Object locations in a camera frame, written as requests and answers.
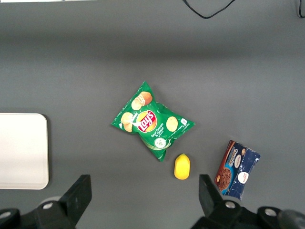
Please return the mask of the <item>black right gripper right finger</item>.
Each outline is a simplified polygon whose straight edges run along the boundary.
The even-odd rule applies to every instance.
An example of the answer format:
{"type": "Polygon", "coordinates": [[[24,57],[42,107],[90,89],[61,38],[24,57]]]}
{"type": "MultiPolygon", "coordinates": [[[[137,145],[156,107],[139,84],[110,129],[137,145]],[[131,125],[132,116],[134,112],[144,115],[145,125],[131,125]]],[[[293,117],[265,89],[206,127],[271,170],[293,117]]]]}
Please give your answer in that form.
{"type": "Polygon", "coordinates": [[[237,203],[224,199],[209,175],[199,176],[199,201],[204,216],[193,229],[278,229],[280,209],[260,207],[253,213],[237,203]]]}

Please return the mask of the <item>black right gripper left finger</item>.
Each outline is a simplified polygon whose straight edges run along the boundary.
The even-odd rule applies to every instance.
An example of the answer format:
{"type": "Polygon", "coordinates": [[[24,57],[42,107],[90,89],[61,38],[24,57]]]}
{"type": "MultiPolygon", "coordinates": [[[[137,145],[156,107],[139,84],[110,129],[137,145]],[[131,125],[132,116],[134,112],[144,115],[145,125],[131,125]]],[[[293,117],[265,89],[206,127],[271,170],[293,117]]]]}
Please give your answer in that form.
{"type": "Polygon", "coordinates": [[[92,199],[91,176],[81,175],[59,200],[48,200],[21,215],[17,208],[0,210],[2,229],[74,229],[92,199]]]}

